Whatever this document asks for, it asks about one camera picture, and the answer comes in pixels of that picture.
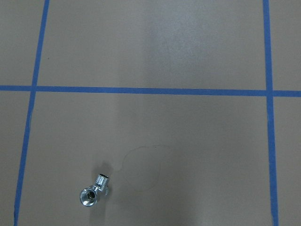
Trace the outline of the chrome angle valve fitting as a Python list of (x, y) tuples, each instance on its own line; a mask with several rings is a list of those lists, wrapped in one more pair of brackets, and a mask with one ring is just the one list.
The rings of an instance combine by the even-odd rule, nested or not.
[(104, 174), (98, 174), (91, 186), (84, 188), (79, 194), (79, 200), (85, 207), (92, 207), (101, 197), (109, 194), (110, 178)]

